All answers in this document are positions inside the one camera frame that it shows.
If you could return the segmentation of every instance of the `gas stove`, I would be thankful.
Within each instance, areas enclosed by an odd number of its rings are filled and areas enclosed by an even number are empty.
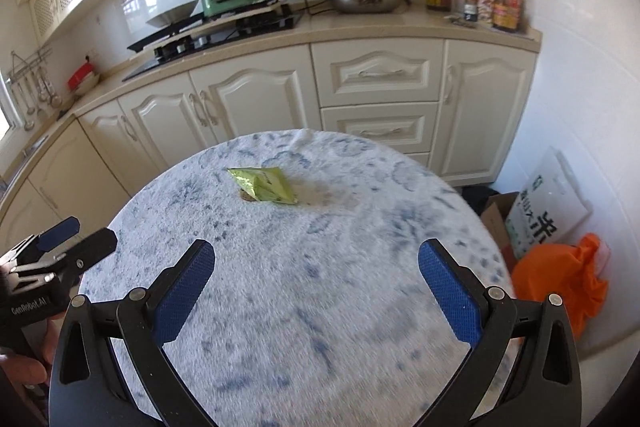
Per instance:
[[[300,17],[301,14],[293,13],[290,6],[283,3],[252,5],[245,10],[236,10],[213,20],[206,19],[202,13],[187,17],[128,47],[136,53],[153,48],[154,58],[126,76],[123,82],[174,60],[222,44],[290,30],[298,23]]]

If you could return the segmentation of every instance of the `cardboard box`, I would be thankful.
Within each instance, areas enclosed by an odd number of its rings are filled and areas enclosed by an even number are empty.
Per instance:
[[[518,260],[513,254],[513,248],[511,247],[507,229],[504,226],[504,220],[509,215],[509,211],[518,194],[519,192],[509,192],[508,194],[491,196],[487,200],[484,212],[480,216],[482,224],[489,231],[491,237],[494,238],[496,245],[498,245],[509,273],[513,272],[513,268],[516,266]]]

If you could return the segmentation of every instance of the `plastic bag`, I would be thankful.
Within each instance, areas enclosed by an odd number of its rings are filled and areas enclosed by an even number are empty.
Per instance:
[[[242,169],[227,169],[249,201],[274,201],[275,203],[297,204],[298,199],[293,189],[279,167],[258,169],[245,167]]]
[[[504,224],[513,253],[522,259],[533,245],[559,243],[590,214],[562,155],[549,149],[520,192]]]
[[[587,320],[602,308],[609,283],[596,277],[603,261],[600,239],[585,235],[577,247],[538,245],[516,264],[511,274],[518,299],[542,302],[551,293],[562,297],[577,340]]]

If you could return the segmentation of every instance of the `hanging utensil rack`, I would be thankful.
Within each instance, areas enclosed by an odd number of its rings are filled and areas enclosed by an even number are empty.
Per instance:
[[[27,58],[22,58],[16,52],[11,52],[11,71],[7,75],[6,83],[10,86],[14,85],[16,82],[20,81],[24,76],[27,75],[30,71],[33,71],[39,65],[41,65],[50,54],[52,54],[53,50],[50,46],[44,46],[29,55]],[[18,63],[18,67],[16,67],[16,59],[20,62]]]

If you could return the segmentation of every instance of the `white plastic bag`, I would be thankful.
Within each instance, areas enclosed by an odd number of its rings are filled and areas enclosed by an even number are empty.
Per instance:
[[[522,259],[533,245],[559,243],[590,213],[564,157],[550,148],[505,221],[513,253]]]

